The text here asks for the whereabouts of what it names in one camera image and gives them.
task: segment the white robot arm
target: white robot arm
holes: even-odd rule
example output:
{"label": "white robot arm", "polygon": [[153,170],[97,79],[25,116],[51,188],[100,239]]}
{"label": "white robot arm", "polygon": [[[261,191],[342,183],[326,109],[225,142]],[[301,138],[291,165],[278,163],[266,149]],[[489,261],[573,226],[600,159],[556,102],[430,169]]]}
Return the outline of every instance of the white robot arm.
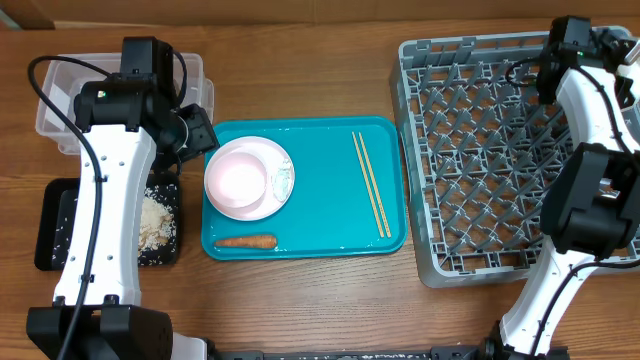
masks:
{"label": "white robot arm", "polygon": [[[571,26],[569,24],[560,24],[558,27],[566,29],[566,27]],[[620,146],[620,140],[626,145],[626,147],[631,151],[635,152],[640,150],[640,147],[636,140],[631,136],[627,126],[624,122],[621,106],[620,106],[620,97],[616,96],[616,75],[618,77],[624,77],[627,82],[632,82],[631,86],[627,88],[627,97],[631,99],[625,107],[635,106],[637,104],[638,99],[640,98],[640,64],[636,62],[637,60],[637,49],[640,49],[638,43],[635,43],[633,51],[630,51],[629,54],[635,54],[634,56],[627,56],[625,59],[629,61],[628,63],[620,64],[616,71],[616,74],[613,74],[606,69],[598,66],[588,66],[588,65],[577,65],[577,67],[568,67],[564,70],[560,81],[558,82],[557,88],[555,89],[555,95],[557,97],[558,103],[562,106],[564,113],[567,117],[567,122],[569,124],[569,128],[571,131],[571,135],[573,138],[573,145],[576,151],[580,152],[580,156],[587,158],[588,156],[594,157],[593,153],[583,153],[583,148],[585,145],[583,144],[600,144],[603,145],[603,149],[606,149],[611,152],[616,152],[622,154],[623,149]],[[541,85],[545,86],[544,78],[541,79],[541,76],[538,76],[538,80],[543,82],[538,83],[538,90],[541,91]],[[617,128],[619,129],[620,136],[617,139],[614,136],[611,124],[611,117],[609,116],[608,104],[605,100],[608,99],[609,103],[612,107],[614,121],[617,123]],[[578,164],[578,160],[573,159],[574,164]],[[606,167],[606,152],[605,157],[603,159],[603,166]],[[575,245],[576,240],[578,238],[588,238],[591,236],[588,230],[573,230],[584,226],[584,224],[580,224],[578,220],[573,221],[574,219],[578,219],[578,215],[588,213],[591,211],[589,206],[594,200],[593,192],[585,192],[584,189],[580,191],[580,189],[571,189],[570,186],[568,189],[563,189],[562,187],[567,187],[567,181],[571,184],[579,183],[581,180],[576,179],[579,176],[585,175],[585,173],[590,170],[595,170],[597,174],[597,169],[589,169],[588,166],[584,166],[584,172],[571,169],[571,165],[565,165],[565,168],[569,167],[564,175],[564,183],[559,183],[552,186],[552,189],[556,187],[556,191],[549,191],[547,198],[545,198],[545,206],[542,208],[541,222],[542,230],[545,233],[552,232],[549,235],[545,235],[542,242],[542,251],[540,257],[538,258],[537,263],[532,266],[529,279],[522,291],[522,294],[518,298],[514,307],[507,312],[502,320],[499,323],[499,333],[502,341],[502,349],[506,349],[511,355],[515,355],[513,359],[518,358],[526,358],[525,354],[541,354],[546,355],[549,353],[551,337],[555,328],[557,327],[562,315],[565,310],[571,303],[571,300],[580,289],[580,286],[587,279],[587,277],[596,269],[595,266],[586,267],[580,270],[575,276],[571,277],[568,283],[565,285],[562,291],[562,296],[557,299],[555,303],[553,303],[552,299],[556,294],[556,291],[561,287],[565,278],[570,274],[571,269],[576,266],[593,263],[596,260],[602,260],[610,256],[611,250],[613,247],[622,247],[624,245],[624,241],[620,243],[614,243],[607,246],[606,250],[601,246],[601,244],[597,244],[597,241],[594,240],[593,244],[586,244],[583,242],[579,245]],[[600,168],[600,174],[606,174],[606,168]],[[595,190],[597,191],[597,178],[595,180]],[[576,191],[575,197],[582,197],[585,200],[582,200],[584,207],[578,208],[576,213],[572,215],[571,221],[566,213],[563,215],[562,210],[558,209],[564,205],[562,200],[559,203],[553,203],[553,197],[557,198],[559,192],[566,191]],[[571,206],[567,206],[566,211],[571,211],[575,209],[571,209]],[[598,213],[600,218],[609,215],[606,212]],[[563,219],[568,221],[567,228],[563,228],[562,231],[556,231],[554,226],[556,224],[551,224],[551,221],[557,222],[557,218],[560,216],[565,216]],[[587,216],[583,216],[582,221],[585,221]],[[612,219],[606,219],[603,221],[603,227],[607,227],[608,224],[606,221],[611,220],[611,234],[609,235],[612,238],[612,241],[618,235],[614,229],[613,221],[616,220],[615,215],[613,215]],[[631,221],[631,226],[635,226],[635,228],[631,228],[631,232],[625,232],[621,237],[628,239],[630,236],[635,234],[635,229],[638,227],[637,220]],[[575,228],[572,230],[567,230],[568,226],[575,225]],[[571,237],[570,240],[572,243],[571,246],[564,243],[566,237]],[[562,244],[562,251],[559,252],[556,249],[556,244]],[[549,307],[552,307],[550,315],[545,321],[542,323],[543,316]],[[538,334],[539,330],[542,328],[542,334]]]}
{"label": "white robot arm", "polygon": [[[173,85],[174,56],[183,65],[180,94]],[[29,66],[30,80],[45,102],[48,99],[35,83],[33,68],[51,59],[92,68],[64,57],[34,60]],[[29,310],[27,334],[50,359],[170,356],[173,360],[207,360],[211,343],[174,333],[167,314],[139,306],[137,254],[150,170],[164,171],[219,144],[202,108],[179,106],[186,65],[168,44],[155,38],[126,38],[120,73],[106,75],[104,81],[86,83],[76,97],[75,125],[48,104],[86,144],[81,153],[71,247],[53,307]],[[94,172],[94,166],[100,171]],[[99,226],[94,237],[98,201]]]}

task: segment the clear plastic container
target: clear plastic container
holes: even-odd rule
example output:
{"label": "clear plastic container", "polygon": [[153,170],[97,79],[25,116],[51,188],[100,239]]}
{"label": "clear plastic container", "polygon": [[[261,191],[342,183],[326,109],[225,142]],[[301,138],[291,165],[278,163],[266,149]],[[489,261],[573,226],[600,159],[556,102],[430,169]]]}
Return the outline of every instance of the clear plastic container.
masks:
{"label": "clear plastic container", "polygon": [[[62,56],[86,61],[108,72],[120,70],[120,53]],[[207,111],[209,120],[213,122],[213,83],[204,77],[202,58],[198,54],[190,53],[182,54],[182,56],[187,65],[187,91],[182,105],[196,103],[202,106]],[[173,62],[173,74],[176,88],[179,89],[182,84],[182,66],[177,59],[174,59]],[[104,76],[83,66],[52,61],[49,64],[42,90],[63,113],[67,114],[69,120],[75,123],[73,99],[80,93],[80,89],[85,83],[102,79]],[[80,154],[80,144],[76,137],[42,101],[38,104],[36,132],[56,141],[58,149],[63,154]]]}

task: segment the plastic storage bin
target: plastic storage bin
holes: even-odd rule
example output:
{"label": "plastic storage bin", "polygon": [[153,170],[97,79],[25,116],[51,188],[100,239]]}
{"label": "plastic storage bin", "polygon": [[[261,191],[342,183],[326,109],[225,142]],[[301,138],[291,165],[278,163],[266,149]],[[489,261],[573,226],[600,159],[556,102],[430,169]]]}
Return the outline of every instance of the plastic storage bin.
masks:
{"label": "plastic storage bin", "polygon": [[[427,286],[514,281],[536,262],[545,189],[573,146],[562,109],[539,105],[535,87],[514,89],[504,75],[513,62],[537,56],[547,36],[413,40],[399,48],[390,86],[416,262]],[[521,81],[536,71],[525,64],[513,76]],[[638,109],[624,116],[640,139]],[[637,259],[637,236],[608,261]]]}
{"label": "plastic storage bin", "polygon": [[[71,54],[63,55],[86,61],[108,72],[120,70],[120,53],[112,54]],[[196,103],[202,106],[213,122],[213,83],[204,77],[202,58],[198,54],[182,54],[187,65],[187,92],[183,105]],[[176,88],[182,85],[182,66],[177,59],[173,62],[173,75]],[[99,73],[83,66],[52,61],[49,64],[42,90],[67,114],[69,120],[75,122],[73,99],[80,93],[82,86],[88,81],[104,79]],[[36,132],[49,137],[58,143],[60,152],[67,155],[79,155],[80,144],[62,121],[42,101],[38,104],[36,116]]]}

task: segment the wooden table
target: wooden table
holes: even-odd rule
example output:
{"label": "wooden table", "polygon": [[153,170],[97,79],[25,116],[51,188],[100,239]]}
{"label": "wooden table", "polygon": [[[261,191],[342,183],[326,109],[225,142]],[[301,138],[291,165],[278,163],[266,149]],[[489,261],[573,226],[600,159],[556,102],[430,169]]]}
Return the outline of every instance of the wooden table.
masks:
{"label": "wooden table", "polygon": [[[548,29],[551,19],[351,25],[93,29],[0,34],[0,358],[43,359],[25,335],[29,307],[48,306],[59,272],[33,265],[49,181],[79,174],[76,157],[34,131],[29,61],[43,54],[117,52],[126,35],[155,35],[202,55],[216,86],[215,122],[378,114],[393,119],[387,82],[404,40]],[[640,34],[640,18],[596,19]],[[39,68],[40,79],[46,66]],[[185,165],[185,232],[178,263],[145,268],[145,307],[222,350],[427,349],[476,344],[524,282],[430,289],[411,236],[389,256],[216,262],[200,246],[202,160]],[[554,337],[574,358],[638,358],[640,275],[589,279]]]}

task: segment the black tray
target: black tray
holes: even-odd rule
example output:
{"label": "black tray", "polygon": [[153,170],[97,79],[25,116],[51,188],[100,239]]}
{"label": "black tray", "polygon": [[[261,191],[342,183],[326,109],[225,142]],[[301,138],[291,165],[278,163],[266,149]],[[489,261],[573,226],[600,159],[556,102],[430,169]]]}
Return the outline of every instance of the black tray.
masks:
{"label": "black tray", "polygon": [[[150,174],[147,188],[158,186],[156,201],[169,206],[176,224],[176,235],[169,239],[169,243],[158,250],[146,250],[138,257],[138,266],[169,265],[178,259],[180,239],[182,234],[182,219],[180,211],[180,181],[169,172]],[[40,217],[40,230],[34,264],[42,271],[62,270],[71,245],[73,222],[80,179],[61,178],[51,181],[45,191]]]}

